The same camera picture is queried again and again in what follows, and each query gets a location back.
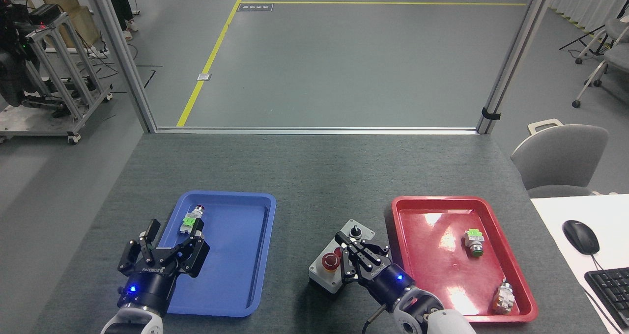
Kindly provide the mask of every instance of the metal rack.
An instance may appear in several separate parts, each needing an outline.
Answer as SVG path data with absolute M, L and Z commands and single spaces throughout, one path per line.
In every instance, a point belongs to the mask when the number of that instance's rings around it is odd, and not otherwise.
M 65 29 L 75 48 L 83 47 L 83 43 L 72 27 L 66 12 L 61 13 L 53 23 L 27 35 L 29 46 L 43 68 L 49 73 L 57 90 L 57 95 L 54 95 L 49 86 L 42 81 L 39 70 L 31 61 L 27 61 L 27 72 L 33 83 L 37 85 L 38 93 L 66 107 L 70 115 L 53 117 L 50 110 L 27 108 L 23 105 L 19 107 L 9 106 L 0 112 L 0 135 L 6 137 L 13 135 L 65 136 L 70 144 L 76 144 L 81 139 L 79 130 L 85 126 L 86 121 L 99 104 L 108 102 L 113 98 L 110 93 L 112 86 L 105 86 L 100 82 L 87 54 L 83 50 L 78 50 L 76 54 L 79 55 L 85 70 L 87 70 L 89 85 L 86 83 L 73 58 L 70 57 L 70 52 L 61 37 L 61 28 Z M 69 72 L 71 83 L 74 85 L 74 97 L 66 88 L 66 82 L 57 74 L 45 53 L 44 41 L 49 42 L 57 49 L 57 55 Z

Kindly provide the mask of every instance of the yellow floor line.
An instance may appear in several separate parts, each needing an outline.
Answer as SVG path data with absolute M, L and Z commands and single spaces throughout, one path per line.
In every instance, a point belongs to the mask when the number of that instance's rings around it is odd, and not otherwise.
M 207 58 L 207 62 L 205 63 L 205 67 L 203 67 L 203 74 L 207 74 L 209 72 L 209 68 L 212 67 L 212 63 L 214 62 L 214 58 L 216 58 L 216 54 L 218 53 L 218 48 L 221 47 L 221 43 L 223 42 L 223 38 L 225 37 L 225 33 L 227 33 L 227 29 L 229 28 L 229 25 L 231 24 L 232 19 L 234 18 L 234 14 L 236 14 L 236 11 L 238 10 L 238 6 L 240 5 L 240 2 L 242 0 L 236 0 L 236 3 L 234 3 L 234 7 L 231 8 L 231 12 L 229 13 L 229 17 L 227 18 L 227 21 L 225 21 L 225 25 L 223 26 L 223 30 L 221 31 L 221 34 L 218 36 L 218 39 L 216 39 L 216 44 L 214 44 L 214 49 L 212 50 L 212 53 L 209 55 L 209 58 Z M 188 120 L 188 116 L 190 115 L 190 111 L 193 109 L 193 106 L 195 105 L 195 101 L 197 99 L 197 97 L 199 96 L 199 92 L 200 89 L 203 87 L 203 83 L 205 81 L 197 81 L 197 84 L 195 86 L 195 89 L 193 90 L 193 93 L 190 95 L 190 99 L 188 99 L 188 103 L 186 104 L 186 107 L 184 108 L 184 111 L 181 113 L 181 117 L 179 117 L 179 121 L 177 122 L 177 126 L 184 126 L 186 125 L 186 121 Z
M 238 10 L 238 7 L 241 3 L 290 3 L 290 4 L 301 4 L 301 3 L 314 3 L 314 4 L 361 4 L 361 5 L 494 5 L 494 6 L 525 6 L 525 3 L 514 3 L 514 2 L 386 2 L 386 1 L 242 1 L 236 0 L 233 8 L 225 21 L 225 25 L 223 26 L 223 30 L 221 34 L 218 36 L 216 40 L 216 44 L 214 44 L 214 49 L 212 53 L 209 55 L 207 62 L 205 63 L 205 67 L 203 67 L 203 74 L 207 74 L 212 67 L 212 63 L 214 62 L 214 58 L 216 58 L 216 54 L 218 53 L 218 49 L 220 48 L 223 38 L 227 33 L 227 29 L 229 29 L 229 25 Z M 197 81 L 195 85 L 195 89 L 193 93 L 190 95 L 186 107 L 184 111 L 181 113 L 179 117 L 179 121 L 177 122 L 177 126 L 186 125 L 186 121 L 188 120 L 188 116 L 190 115 L 191 110 L 195 106 L 195 102 L 197 97 L 199 96 L 199 92 L 203 87 L 203 83 L 205 81 Z
M 242 3 L 316 3 L 316 4 L 361 4 L 361 5 L 494 5 L 494 6 L 525 6 L 517 2 L 394 2 L 394 1 L 243 1 Z
M 569 23 L 572 23 L 572 24 L 573 24 L 576 28 L 578 28 L 578 29 L 582 30 L 585 34 L 588 34 L 588 33 L 590 33 L 590 32 L 591 32 L 590 30 L 586 30 L 586 28 L 585 28 L 585 27 L 578 25 L 578 22 L 572 21 L 572 20 L 571 20 L 568 16 L 566 16 L 563 12 L 559 12 L 559 11 L 557 11 L 557 9 L 553 9 L 552 7 L 551 7 L 550 9 L 551 9 L 551 10 L 553 10 L 553 11 L 555 11 L 555 13 L 557 13 L 557 14 L 558 14 L 559 16 L 561 16 L 562 18 L 566 19 L 566 21 L 568 21 Z M 598 39 L 598 43 L 602 43 L 602 45 L 603 45 L 604 47 L 606 47 L 607 49 L 610 49 L 610 48 L 611 48 L 611 46 L 610 46 L 609 44 L 607 44 L 607 43 L 603 43 L 603 42 L 602 42 L 602 38 L 599 38 L 599 39 Z

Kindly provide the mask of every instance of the white shoe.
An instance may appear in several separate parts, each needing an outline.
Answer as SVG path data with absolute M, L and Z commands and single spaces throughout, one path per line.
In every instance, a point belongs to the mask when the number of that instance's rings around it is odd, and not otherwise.
M 126 21 L 126 30 L 130 30 L 131 32 L 137 32 L 138 31 L 138 25 L 135 24 L 135 21 L 130 20 L 130 21 Z

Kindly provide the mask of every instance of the white curtain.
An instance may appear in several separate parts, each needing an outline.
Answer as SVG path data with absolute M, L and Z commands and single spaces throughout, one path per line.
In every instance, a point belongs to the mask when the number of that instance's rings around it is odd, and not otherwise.
M 550 0 L 550 8 L 591 31 L 616 18 L 627 0 Z

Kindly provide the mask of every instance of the gray table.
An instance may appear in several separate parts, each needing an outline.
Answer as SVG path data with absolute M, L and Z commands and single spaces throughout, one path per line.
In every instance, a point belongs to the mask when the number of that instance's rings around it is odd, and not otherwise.
M 269 260 L 252 315 L 169 315 L 167 334 L 359 333 L 375 300 L 357 284 L 329 298 L 308 284 L 308 265 L 349 219 L 391 233 L 385 216 L 399 195 L 477 195 L 494 209 L 540 313 L 526 324 L 474 325 L 479 334 L 606 332 L 489 136 L 167 134 L 140 140 L 33 332 L 98 333 L 126 280 L 115 269 L 124 242 L 150 218 L 166 222 L 192 189 L 274 195 Z M 394 333 L 392 323 L 383 315 L 368 332 Z

